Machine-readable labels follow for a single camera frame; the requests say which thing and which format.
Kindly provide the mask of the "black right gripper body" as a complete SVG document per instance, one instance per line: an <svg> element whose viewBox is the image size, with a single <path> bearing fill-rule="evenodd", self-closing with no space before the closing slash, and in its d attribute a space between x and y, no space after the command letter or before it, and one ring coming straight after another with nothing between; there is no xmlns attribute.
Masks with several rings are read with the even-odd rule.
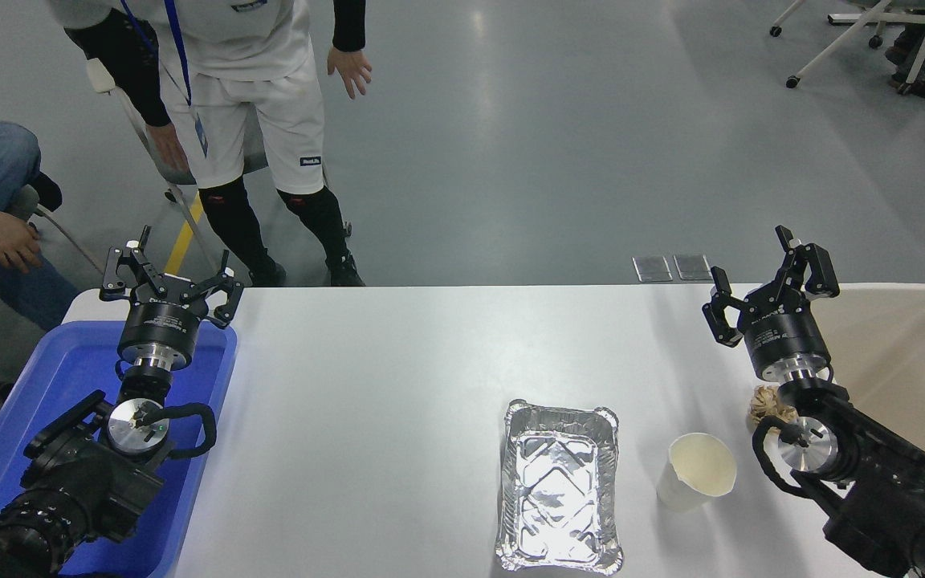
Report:
<svg viewBox="0 0 925 578"><path fill-rule="evenodd" d="M775 373L779 362L794 359L814 371L829 367L832 357L804 292L757 289L746 303L749 310L741 312L739 330L756 373Z"/></svg>

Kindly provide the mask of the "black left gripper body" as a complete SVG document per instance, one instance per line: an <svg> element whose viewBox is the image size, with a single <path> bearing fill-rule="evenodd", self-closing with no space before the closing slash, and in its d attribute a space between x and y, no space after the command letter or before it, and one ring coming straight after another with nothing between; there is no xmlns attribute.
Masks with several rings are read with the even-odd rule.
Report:
<svg viewBox="0 0 925 578"><path fill-rule="evenodd" d="M190 308L165 301L137 301L126 317L119 338L119 355L135 356L140 345L160 344L191 356L201 321Z"/></svg>

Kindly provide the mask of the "person's right hand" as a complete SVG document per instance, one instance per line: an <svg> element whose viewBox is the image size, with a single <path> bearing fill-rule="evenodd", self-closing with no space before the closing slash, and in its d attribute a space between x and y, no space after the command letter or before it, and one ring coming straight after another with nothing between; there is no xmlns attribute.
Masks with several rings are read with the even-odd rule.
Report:
<svg viewBox="0 0 925 578"><path fill-rule="evenodd" d="M154 145L157 146L157 152L161 160L164 161L164 164L168 165L171 169L175 169L177 172L188 173L189 165L187 156L179 138L177 138L175 124L169 122L160 127L147 124L145 125L145 129L149 138Z"/></svg>

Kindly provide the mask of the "person's hand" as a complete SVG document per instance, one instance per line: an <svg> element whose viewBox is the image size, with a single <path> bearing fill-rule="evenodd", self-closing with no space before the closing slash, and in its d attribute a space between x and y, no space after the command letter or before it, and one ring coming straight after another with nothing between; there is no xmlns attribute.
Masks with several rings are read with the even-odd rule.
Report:
<svg viewBox="0 0 925 578"><path fill-rule="evenodd" d="M39 234L26 221L0 211L0 264L29 273L42 266Z"/></svg>

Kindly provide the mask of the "person's left hand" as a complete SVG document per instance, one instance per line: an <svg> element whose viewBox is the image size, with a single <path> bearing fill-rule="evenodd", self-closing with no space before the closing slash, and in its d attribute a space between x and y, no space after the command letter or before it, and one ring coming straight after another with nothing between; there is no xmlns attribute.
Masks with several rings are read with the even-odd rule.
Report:
<svg viewBox="0 0 925 578"><path fill-rule="evenodd" d="M326 58L326 72L327 76L340 78L351 100L366 95L373 79L373 67L363 49L342 51L332 45Z"/></svg>

